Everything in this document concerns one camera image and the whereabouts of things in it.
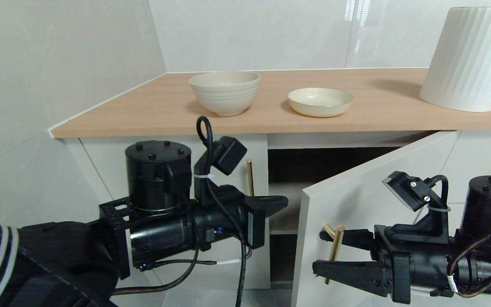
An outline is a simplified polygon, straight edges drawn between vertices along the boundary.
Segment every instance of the bowl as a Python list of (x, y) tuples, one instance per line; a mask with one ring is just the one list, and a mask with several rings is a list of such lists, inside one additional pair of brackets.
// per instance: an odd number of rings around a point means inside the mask
[(254, 72), (208, 72), (189, 80), (198, 102), (220, 116), (238, 115), (251, 106), (261, 76)]
[(308, 87), (289, 93), (289, 105), (298, 113), (313, 117), (333, 117), (348, 111), (353, 96), (345, 91)]

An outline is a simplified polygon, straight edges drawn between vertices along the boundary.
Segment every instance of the wooden countertop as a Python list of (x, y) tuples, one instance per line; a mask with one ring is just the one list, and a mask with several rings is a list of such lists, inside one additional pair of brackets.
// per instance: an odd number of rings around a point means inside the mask
[[(196, 134), (206, 115), (215, 134), (491, 129), (491, 112), (468, 113), (418, 98), (427, 68), (259, 72), (261, 86), (244, 113), (221, 117), (196, 101), (194, 73), (166, 74), (53, 128), (55, 138)], [(287, 94), (302, 87), (348, 91), (348, 112), (331, 118), (295, 113)]]

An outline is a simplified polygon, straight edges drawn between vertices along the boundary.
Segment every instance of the shallow dish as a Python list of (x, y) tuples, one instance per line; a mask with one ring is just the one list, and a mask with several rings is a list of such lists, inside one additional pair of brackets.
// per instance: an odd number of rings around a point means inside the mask
[(353, 96), (345, 91), (307, 87), (294, 90), (288, 95), (292, 109), (313, 117), (333, 117), (348, 111)]

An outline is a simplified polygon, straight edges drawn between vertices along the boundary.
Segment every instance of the brass handle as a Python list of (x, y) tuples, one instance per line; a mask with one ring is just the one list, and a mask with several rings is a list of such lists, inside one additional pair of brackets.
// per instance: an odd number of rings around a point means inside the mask
[[(331, 255), (329, 261), (335, 261), (338, 258), (338, 252), (342, 246), (342, 238), (344, 237), (344, 226), (338, 225), (336, 230), (331, 229), (327, 224), (323, 225), (323, 230), (333, 238), (333, 246), (331, 247)], [(325, 278), (325, 284), (329, 284), (331, 280)]]
[(253, 165), (251, 159), (247, 159), (247, 181), (249, 183), (249, 196), (255, 196), (255, 189), (253, 188)]

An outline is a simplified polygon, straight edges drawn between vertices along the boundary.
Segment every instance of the wall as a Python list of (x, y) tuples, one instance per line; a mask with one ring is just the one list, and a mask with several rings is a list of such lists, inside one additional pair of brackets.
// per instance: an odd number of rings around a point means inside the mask
[(0, 1), (0, 223), (96, 219), (99, 197), (47, 130), (163, 73), (147, 0)]
[(448, 9), (491, 0), (150, 0), (168, 72), (427, 67)]

